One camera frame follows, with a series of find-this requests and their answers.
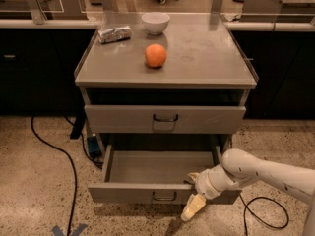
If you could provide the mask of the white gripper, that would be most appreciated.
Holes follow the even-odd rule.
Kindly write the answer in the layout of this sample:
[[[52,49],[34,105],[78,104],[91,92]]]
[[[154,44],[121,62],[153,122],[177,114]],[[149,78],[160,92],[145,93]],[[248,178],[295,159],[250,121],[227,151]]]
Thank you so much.
[[[206,169],[200,174],[198,172],[189,173],[184,183],[195,184],[198,194],[189,197],[181,214],[183,221],[190,220],[199,212],[205,206],[206,199],[213,200],[220,196],[223,191],[231,190],[234,187],[234,182],[220,165]]]

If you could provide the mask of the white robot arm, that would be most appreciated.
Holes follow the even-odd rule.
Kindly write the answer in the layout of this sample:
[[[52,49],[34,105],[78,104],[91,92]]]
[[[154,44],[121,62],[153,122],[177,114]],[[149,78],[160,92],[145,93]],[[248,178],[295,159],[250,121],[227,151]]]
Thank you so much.
[[[192,194],[181,214],[190,220],[207,200],[223,191],[236,190],[257,181],[269,184],[308,204],[302,236],[315,236],[315,170],[259,159],[248,152],[232,148],[220,159],[220,164],[200,173],[190,173],[197,194]]]

